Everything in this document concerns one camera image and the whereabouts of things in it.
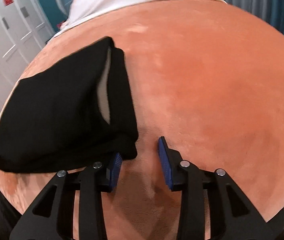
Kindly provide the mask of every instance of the white cabinet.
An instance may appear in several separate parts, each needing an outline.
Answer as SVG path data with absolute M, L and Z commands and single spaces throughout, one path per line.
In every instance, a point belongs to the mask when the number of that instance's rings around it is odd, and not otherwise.
M 0 0 L 0 111 L 54 32 L 37 0 Z

